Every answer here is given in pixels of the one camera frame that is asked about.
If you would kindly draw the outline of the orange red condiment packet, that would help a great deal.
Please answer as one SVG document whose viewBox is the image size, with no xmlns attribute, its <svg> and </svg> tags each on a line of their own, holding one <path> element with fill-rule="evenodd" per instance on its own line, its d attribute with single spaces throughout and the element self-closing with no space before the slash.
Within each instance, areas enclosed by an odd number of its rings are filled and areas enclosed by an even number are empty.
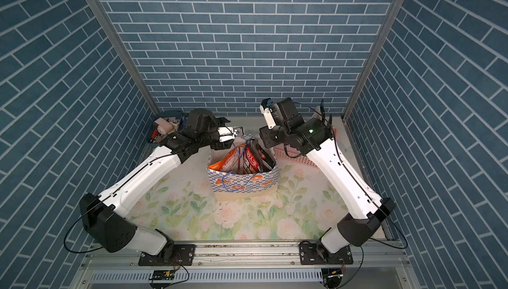
<svg viewBox="0 0 508 289">
<path fill-rule="evenodd" d="M 240 154 L 238 149 L 234 148 L 216 162 L 212 158 L 210 160 L 208 169 L 214 171 L 221 171 L 225 173 L 233 171 L 235 173 L 237 170 L 239 170 L 239 166 L 240 166 Z"/>
</svg>

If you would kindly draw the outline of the dark red condiment packet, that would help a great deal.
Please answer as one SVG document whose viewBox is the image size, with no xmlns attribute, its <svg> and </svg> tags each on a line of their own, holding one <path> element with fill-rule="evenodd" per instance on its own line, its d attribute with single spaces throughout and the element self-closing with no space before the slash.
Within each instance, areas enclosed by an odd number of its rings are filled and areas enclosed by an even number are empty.
<svg viewBox="0 0 508 289">
<path fill-rule="evenodd" d="M 243 149 L 244 174 L 265 173 L 272 171 L 276 166 L 276 161 L 271 157 L 267 150 L 264 150 L 256 139 L 247 141 Z"/>
</svg>

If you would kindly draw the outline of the white checkered paper bag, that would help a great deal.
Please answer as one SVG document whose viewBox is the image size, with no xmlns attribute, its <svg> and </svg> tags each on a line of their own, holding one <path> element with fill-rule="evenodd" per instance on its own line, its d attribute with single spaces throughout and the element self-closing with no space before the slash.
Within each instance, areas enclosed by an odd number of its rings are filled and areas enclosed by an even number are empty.
<svg viewBox="0 0 508 289">
<path fill-rule="evenodd" d="M 242 171 L 243 166 L 243 149 L 250 139 L 256 139 L 264 150 L 267 150 L 273 159 L 276 161 L 275 168 L 270 172 L 244 174 Z M 273 149 L 266 148 L 259 136 L 246 135 L 234 140 L 232 147 L 227 150 L 212 150 L 208 159 L 208 166 L 210 160 L 218 161 L 226 153 L 232 149 L 238 149 L 240 154 L 239 170 L 235 173 L 214 171 L 207 168 L 208 178 L 212 186 L 212 190 L 219 202 L 233 201 L 239 199 L 248 199 L 258 196 L 267 196 L 276 192 L 279 185 L 279 170 L 280 167 L 275 158 Z"/>
</svg>

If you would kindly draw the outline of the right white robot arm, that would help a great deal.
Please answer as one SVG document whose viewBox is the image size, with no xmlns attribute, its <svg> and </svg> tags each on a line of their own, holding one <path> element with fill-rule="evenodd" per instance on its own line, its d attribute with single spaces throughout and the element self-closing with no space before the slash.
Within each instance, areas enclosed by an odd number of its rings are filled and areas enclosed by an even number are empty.
<svg viewBox="0 0 508 289">
<path fill-rule="evenodd" d="M 327 177 L 349 211 L 316 242 L 317 254 L 327 260 L 349 245 L 363 245 L 395 209 L 394 201 L 383 199 L 351 167 L 328 122 L 318 118 L 305 121 L 300 115 L 284 121 L 265 117 L 265 121 L 267 125 L 260 129 L 263 143 L 270 148 L 291 146 L 305 155 Z"/>
</svg>

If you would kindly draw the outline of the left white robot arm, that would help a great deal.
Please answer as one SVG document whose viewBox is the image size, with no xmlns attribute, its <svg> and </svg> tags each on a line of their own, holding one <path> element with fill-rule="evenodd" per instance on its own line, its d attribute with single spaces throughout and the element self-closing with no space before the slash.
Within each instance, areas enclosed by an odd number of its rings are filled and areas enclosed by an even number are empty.
<svg viewBox="0 0 508 289">
<path fill-rule="evenodd" d="M 242 129 L 228 127 L 228 119 L 202 113 L 190 116 L 183 129 L 168 134 L 158 147 L 126 177 L 98 195 L 87 193 L 79 202 L 83 229 L 109 253 L 141 251 L 169 262 L 174 241 L 159 230 L 139 227 L 127 219 L 136 203 L 170 171 L 203 147 L 224 150 Z"/>
</svg>

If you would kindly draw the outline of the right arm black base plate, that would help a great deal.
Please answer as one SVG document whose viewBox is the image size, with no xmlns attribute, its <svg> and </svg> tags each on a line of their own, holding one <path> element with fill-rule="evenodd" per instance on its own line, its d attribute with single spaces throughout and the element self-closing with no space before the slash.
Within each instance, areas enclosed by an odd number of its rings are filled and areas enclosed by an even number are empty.
<svg viewBox="0 0 508 289">
<path fill-rule="evenodd" d="M 302 265 L 352 265 L 353 257 L 349 246 L 337 253 L 329 252 L 319 241 L 303 240 L 298 244 Z"/>
</svg>

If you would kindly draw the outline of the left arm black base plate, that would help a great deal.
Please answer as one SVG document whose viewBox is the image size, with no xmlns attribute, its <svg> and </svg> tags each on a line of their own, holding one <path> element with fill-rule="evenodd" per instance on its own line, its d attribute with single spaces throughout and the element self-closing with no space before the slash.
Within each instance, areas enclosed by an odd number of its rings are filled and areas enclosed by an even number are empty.
<svg viewBox="0 0 508 289">
<path fill-rule="evenodd" d="M 159 267 L 170 265 L 191 266 L 195 255 L 195 244 L 166 245 L 157 255 L 142 252 L 138 265 L 141 267 Z"/>
</svg>

